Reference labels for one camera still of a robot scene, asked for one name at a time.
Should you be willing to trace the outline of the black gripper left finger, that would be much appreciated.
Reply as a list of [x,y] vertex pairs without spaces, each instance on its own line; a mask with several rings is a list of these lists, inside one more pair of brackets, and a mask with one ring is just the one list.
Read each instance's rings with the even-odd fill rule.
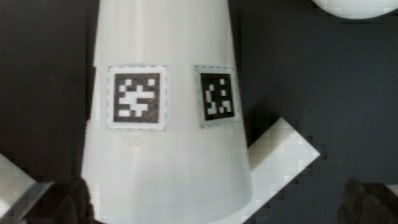
[[34,224],[96,224],[87,184],[79,178],[59,183],[39,201]]

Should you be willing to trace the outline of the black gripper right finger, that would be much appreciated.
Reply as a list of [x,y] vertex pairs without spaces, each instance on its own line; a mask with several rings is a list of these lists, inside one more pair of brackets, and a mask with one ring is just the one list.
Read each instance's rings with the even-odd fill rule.
[[338,224],[398,224],[398,184],[363,183],[356,178],[349,179]]

